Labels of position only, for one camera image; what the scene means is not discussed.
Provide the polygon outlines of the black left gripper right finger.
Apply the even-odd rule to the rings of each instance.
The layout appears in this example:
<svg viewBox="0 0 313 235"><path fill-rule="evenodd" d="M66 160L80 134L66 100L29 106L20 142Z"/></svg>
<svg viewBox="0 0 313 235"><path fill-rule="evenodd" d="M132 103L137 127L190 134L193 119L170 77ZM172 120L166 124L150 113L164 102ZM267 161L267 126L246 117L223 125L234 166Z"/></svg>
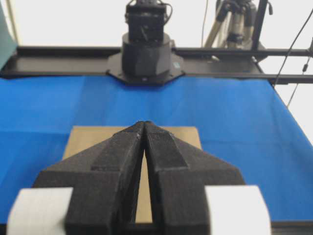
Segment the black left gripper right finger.
<svg viewBox="0 0 313 235"><path fill-rule="evenodd" d="M164 235L207 235L210 230L205 186L245 185L240 170L145 123L153 221Z"/></svg>

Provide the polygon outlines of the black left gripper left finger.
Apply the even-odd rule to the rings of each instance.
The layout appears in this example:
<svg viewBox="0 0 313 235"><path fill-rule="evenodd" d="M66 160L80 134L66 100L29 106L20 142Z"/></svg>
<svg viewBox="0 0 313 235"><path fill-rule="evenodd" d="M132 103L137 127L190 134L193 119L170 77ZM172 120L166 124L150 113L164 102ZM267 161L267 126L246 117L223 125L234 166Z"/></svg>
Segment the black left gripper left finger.
<svg viewBox="0 0 313 235"><path fill-rule="evenodd" d="M73 189L66 234L113 235L135 222L143 134L137 122L38 174L34 188Z"/></svg>

